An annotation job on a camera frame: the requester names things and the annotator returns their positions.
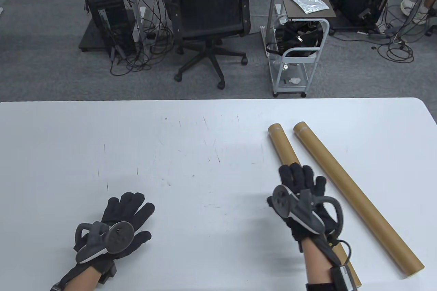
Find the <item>white cart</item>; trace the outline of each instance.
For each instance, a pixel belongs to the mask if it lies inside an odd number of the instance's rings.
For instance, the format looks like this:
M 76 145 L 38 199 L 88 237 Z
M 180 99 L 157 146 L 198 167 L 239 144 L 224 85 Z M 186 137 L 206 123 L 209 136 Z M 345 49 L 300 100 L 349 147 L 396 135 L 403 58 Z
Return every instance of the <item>white cart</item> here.
M 287 15 L 284 14 L 278 16 L 273 26 L 277 26 L 283 17 L 287 17 Z M 273 85 L 273 96 L 275 98 L 278 96 L 278 92 L 300 92 L 302 98 L 306 97 L 329 32 L 329 22 L 324 18 L 294 18 L 292 21 L 320 22 L 323 27 L 323 38 L 320 46 L 318 47 L 291 48 L 285 51 L 282 56 L 278 54 L 267 53 L 270 77 Z M 273 33 L 271 35 L 273 44 L 269 46 L 269 49 L 277 51 L 278 47 L 276 46 L 276 40 L 274 37 L 275 30 L 275 27 L 273 27 Z M 287 57 L 287 55 L 292 51 L 315 52 L 308 57 Z M 307 73 L 305 64 L 313 65 L 309 75 Z

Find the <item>haptic glove device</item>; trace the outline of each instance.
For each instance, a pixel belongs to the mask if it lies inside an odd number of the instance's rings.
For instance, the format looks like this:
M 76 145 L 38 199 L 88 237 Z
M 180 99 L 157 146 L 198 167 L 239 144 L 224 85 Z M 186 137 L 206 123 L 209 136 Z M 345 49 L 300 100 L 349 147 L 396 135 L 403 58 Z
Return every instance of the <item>haptic glove device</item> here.
M 123 194 L 120 200 L 110 198 L 101 221 L 79 224 L 73 247 L 77 252 L 77 265 L 51 291 L 63 290 L 68 282 L 91 266 L 101 273 L 101 284 L 114 277 L 117 272 L 114 260 L 130 255 L 152 238 L 148 231 L 136 233 L 155 210 L 149 202 L 140 208 L 144 199 L 143 194 L 131 192 Z M 89 232 L 82 236 L 84 230 Z
M 296 241 L 309 237 L 333 265 L 331 277 L 337 291 L 355 291 L 356 286 L 347 263 L 351 257 L 351 247 L 338 237 L 343 229 L 343 211 L 337 199 L 324 196 L 326 179 L 318 176 L 314 183 L 314 173 L 309 166 L 301 167 L 298 163 L 279 168 L 281 185 L 278 185 L 267 202 L 292 230 Z M 334 206 L 337 221 L 329 216 L 323 204 Z M 346 263 L 332 250 L 339 242 L 349 248 Z

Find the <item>white shoe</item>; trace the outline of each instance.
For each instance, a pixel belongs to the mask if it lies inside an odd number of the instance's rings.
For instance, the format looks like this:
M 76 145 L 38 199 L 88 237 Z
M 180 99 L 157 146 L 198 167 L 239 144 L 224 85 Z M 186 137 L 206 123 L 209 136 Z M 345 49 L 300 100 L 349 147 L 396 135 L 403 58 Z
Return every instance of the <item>white shoe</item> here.
M 401 2 L 401 11 L 405 16 L 409 16 L 411 9 L 414 7 L 415 2 L 410 0 L 403 0 Z M 426 14 L 428 13 L 428 9 L 425 8 L 425 6 L 422 4 L 419 7 L 419 10 L 415 14 L 414 18 L 412 19 L 413 23 L 422 25 L 426 23 Z

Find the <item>plastic bag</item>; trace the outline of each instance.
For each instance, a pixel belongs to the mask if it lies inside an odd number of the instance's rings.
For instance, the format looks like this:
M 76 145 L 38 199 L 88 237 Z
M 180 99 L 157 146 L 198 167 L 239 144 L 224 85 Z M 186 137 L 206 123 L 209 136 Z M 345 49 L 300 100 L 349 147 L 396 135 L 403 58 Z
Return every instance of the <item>plastic bag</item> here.
M 318 12 L 320 10 L 329 9 L 325 2 L 322 0 L 293 0 L 301 7 L 304 13 L 309 14 L 311 12 Z

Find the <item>brown cardboard tube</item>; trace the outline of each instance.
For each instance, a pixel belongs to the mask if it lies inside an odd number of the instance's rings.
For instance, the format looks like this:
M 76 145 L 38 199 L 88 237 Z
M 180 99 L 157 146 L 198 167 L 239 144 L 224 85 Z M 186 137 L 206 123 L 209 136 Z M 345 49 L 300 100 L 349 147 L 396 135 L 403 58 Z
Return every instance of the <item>brown cardboard tube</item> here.
M 385 220 L 378 209 L 370 202 L 348 173 L 340 166 L 337 160 L 335 160 L 334 156 L 315 136 L 308 125 L 302 121 L 294 127 L 294 132 L 330 177 L 331 181 L 361 216 L 367 227 L 392 256 L 400 269 L 407 276 L 423 269 L 425 266 Z
M 298 163 L 300 165 L 300 162 L 298 160 L 298 157 L 295 154 L 295 151 L 292 148 L 292 145 L 290 144 L 290 141 L 288 140 L 287 136 L 285 135 L 284 130 L 282 129 L 281 124 L 273 124 L 268 129 L 270 138 L 273 142 L 273 146 L 276 149 L 276 152 L 279 155 L 279 158 L 281 159 L 281 162 L 283 165 L 291 165 L 292 163 Z M 334 247 L 334 252 L 337 254 L 337 256 L 340 258 L 340 261 L 342 263 L 345 263 L 346 258 L 348 258 L 345 250 L 343 249 L 343 246 L 341 243 L 337 244 Z M 357 287 L 360 287 L 361 281 L 358 278 L 358 275 L 356 275 L 356 272 L 354 270 L 354 267 L 352 266 L 352 263 L 348 263 L 349 269 L 351 270 L 352 277 L 354 278 L 355 285 Z

